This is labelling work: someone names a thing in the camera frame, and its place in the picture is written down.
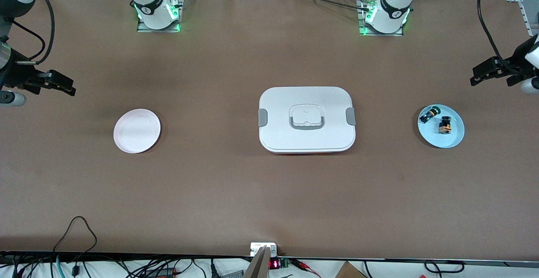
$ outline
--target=brown table surface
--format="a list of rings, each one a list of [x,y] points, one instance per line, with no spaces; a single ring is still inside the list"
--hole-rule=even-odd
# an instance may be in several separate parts
[[[137,34],[129,0],[51,3],[41,68],[77,95],[0,109],[0,249],[50,250],[83,215],[94,251],[245,255],[274,241],[289,256],[539,260],[539,99],[504,80],[470,86],[493,55],[475,0],[414,0],[404,37],[360,36],[356,11],[312,0],[193,0],[179,34]],[[483,13],[504,56],[528,38],[516,4],[483,0]],[[19,21],[47,40],[42,0]],[[258,100],[273,86],[347,90],[352,148],[266,151]],[[454,149],[416,131],[433,103],[466,124]],[[137,108],[162,134],[129,155],[112,132]],[[91,242],[79,222],[60,249]]]

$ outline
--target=container lid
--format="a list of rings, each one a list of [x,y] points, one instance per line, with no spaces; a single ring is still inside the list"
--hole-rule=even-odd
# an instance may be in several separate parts
[[[271,152],[344,151],[355,141],[355,125],[352,98],[342,88],[270,88],[260,97],[260,142]]]

